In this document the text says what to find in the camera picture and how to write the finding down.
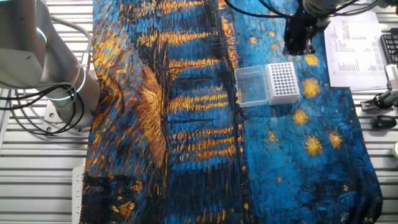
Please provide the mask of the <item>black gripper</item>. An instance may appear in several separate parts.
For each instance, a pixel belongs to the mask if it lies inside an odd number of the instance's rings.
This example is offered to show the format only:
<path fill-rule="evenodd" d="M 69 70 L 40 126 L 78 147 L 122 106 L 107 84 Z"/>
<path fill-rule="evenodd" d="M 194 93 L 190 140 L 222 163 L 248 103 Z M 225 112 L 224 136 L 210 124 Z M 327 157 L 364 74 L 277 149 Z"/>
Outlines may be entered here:
<path fill-rule="evenodd" d="M 284 32 L 283 54 L 292 56 L 312 54 L 312 37 L 324 31 L 329 23 L 330 18 L 327 17 L 292 16 L 288 18 Z"/>

